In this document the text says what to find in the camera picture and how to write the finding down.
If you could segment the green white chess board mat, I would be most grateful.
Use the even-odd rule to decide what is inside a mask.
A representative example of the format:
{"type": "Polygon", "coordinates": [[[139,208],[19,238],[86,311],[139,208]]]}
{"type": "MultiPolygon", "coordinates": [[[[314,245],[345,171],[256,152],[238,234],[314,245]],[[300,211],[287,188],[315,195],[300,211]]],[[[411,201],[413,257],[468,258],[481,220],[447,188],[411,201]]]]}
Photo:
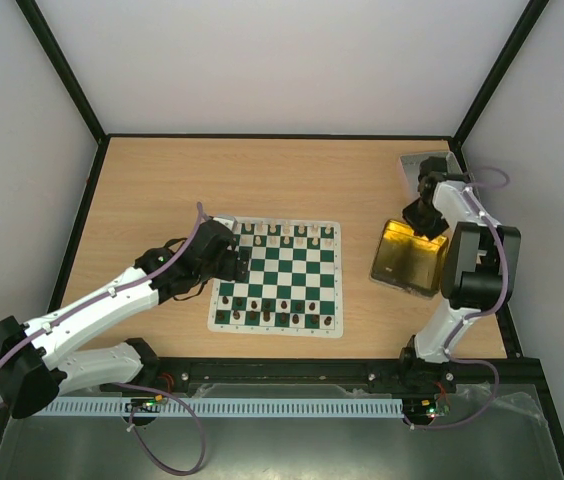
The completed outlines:
{"type": "Polygon", "coordinates": [[[238,246],[245,247],[251,254],[248,277],[244,282],[227,282],[216,279],[211,289],[211,299],[208,315],[208,329],[217,333],[236,333],[236,334],[259,334],[259,335],[283,335],[283,336],[303,336],[308,338],[328,338],[339,339],[344,330],[344,308],[343,308],[343,268],[342,268],[342,236],[341,225],[335,221],[318,220],[291,220],[275,218],[257,217],[235,217],[238,221],[234,234],[238,237],[238,246]],[[290,235],[283,234],[283,224],[288,221],[291,225],[290,235]],[[265,232],[260,235],[256,233],[259,222],[263,222],[265,232]],[[246,234],[244,225],[253,224],[253,233],[246,234]],[[277,235],[269,234],[269,225],[276,223],[277,235]],[[307,234],[304,237],[303,246],[297,246],[297,226],[304,224],[307,234]],[[320,245],[318,248],[311,245],[314,236],[311,234],[313,224],[320,226],[320,245]],[[325,235],[325,227],[333,227],[333,235],[325,235]],[[240,245],[242,235],[251,235],[253,245],[250,247],[240,245]],[[255,237],[263,238],[263,245],[255,245],[255,237]],[[270,246],[268,239],[271,236],[278,238],[276,246],[270,246]],[[290,237],[291,245],[284,246],[283,238],[290,237]],[[324,240],[331,238],[333,246],[326,248],[324,240]],[[221,298],[229,298],[228,305],[221,304],[221,298]],[[236,306],[235,299],[242,298],[243,305],[236,306]],[[264,309],[262,302],[265,299],[271,301],[271,308],[264,309]],[[252,309],[250,302],[257,300],[259,307],[252,309]],[[280,302],[286,300],[289,303],[288,309],[282,309],[280,302]],[[304,302],[304,310],[301,312],[294,310],[294,304],[298,301],[304,302]],[[318,304],[315,311],[309,310],[309,304],[318,304]],[[234,320],[232,313],[238,310],[241,312],[241,319],[234,320]],[[270,322],[262,321],[262,312],[268,310],[272,314],[270,322]],[[216,312],[225,311],[226,321],[217,323],[216,312]],[[248,313],[256,311],[258,320],[249,322],[248,313]],[[279,315],[286,313],[288,323],[279,323],[279,315]],[[293,324],[292,316],[300,315],[300,323],[293,324]],[[310,323],[310,316],[317,314],[320,316],[318,325],[310,323]],[[325,316],[333,319],[330,327],[324,327],[322,320],[325,316]]]}

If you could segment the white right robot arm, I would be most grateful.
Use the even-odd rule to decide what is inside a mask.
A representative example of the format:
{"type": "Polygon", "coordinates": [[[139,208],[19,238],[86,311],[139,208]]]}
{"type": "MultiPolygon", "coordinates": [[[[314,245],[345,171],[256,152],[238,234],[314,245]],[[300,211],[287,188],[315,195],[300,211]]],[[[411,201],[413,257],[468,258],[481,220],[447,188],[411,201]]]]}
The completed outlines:
{"type": "Polygon", "coordinates": [[[442,267],[443,301],[399,357],[398,379],[412,392],[442,382],[457,343],[478,319],[497,313],[510,299],[521,233],[505,226],[480,203],[466,174],[452,173],[444,157],[419,164],[416,199],[402,211],[414,234],[452,238],[442,267]]]}

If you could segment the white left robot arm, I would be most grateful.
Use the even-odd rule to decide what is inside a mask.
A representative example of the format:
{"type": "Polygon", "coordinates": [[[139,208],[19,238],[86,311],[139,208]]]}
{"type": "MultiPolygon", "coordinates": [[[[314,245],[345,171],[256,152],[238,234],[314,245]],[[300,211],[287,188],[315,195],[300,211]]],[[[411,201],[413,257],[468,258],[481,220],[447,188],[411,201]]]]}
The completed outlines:
{"type": "Polygon", "coordinates": [[[249,256],[239,251],[235,228],[233,217],[198,218],[188,237],[147,250],[118,277],[68,306],[24,323],[12,316],[1,320],[0,409],[23,419],[76,390],[152,386],[159,359],[145,340],[94,350],[82,345],[131,316],[198,296],[212,279],[244,280],[249,256]]]}

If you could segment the gold metal tin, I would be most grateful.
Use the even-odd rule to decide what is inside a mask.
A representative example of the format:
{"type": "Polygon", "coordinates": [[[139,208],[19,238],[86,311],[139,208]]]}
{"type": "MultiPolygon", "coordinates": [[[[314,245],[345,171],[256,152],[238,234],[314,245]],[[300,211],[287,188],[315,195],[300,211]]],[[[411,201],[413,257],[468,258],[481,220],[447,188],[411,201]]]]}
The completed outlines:
{"type": "Polygon", "coordinates": [[[450,240],[417,236],[407,224],[388,220],[380,236],[370,278],[408,294],[433,298],[440,290],[450,240]]]}

